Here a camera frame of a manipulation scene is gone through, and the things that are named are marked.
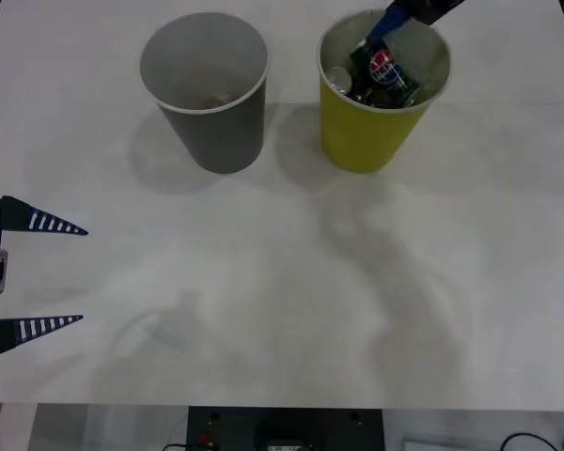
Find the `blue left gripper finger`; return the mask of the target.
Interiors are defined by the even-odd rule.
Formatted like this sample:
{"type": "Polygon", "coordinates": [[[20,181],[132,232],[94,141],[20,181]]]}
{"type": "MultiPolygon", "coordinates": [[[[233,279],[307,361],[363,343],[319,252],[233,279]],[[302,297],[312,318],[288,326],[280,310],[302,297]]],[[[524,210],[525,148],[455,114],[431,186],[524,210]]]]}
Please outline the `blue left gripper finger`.
{"type": "Polygon", "coordinates": [[[88,235],[80,226],[8,195],[0,197],[0,226],[6,231],[88,235]]]}
{"type": "Polygon", "coordinates": [[[82,315],[0,319],[0,354],[82,320],[82,315]]]}

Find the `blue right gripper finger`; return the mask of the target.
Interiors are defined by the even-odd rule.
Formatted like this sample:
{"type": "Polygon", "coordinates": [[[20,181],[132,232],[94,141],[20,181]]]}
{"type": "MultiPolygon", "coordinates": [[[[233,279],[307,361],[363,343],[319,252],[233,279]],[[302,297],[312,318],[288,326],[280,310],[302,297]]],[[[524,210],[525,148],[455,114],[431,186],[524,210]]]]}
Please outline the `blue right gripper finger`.
{"type": "Polygon", "coordinates": [[[410,17],[425,25],[432,25],[464,0],[408,0],[406,2],[410,17]]]}
{"type": "Polygon", "coordinates": [[[411,10],[407,1],[393,1],[384,11],[382,18],[372,27],[368,42],[379,44],[384,37],[401,27],[411,17],[411,10]]]}

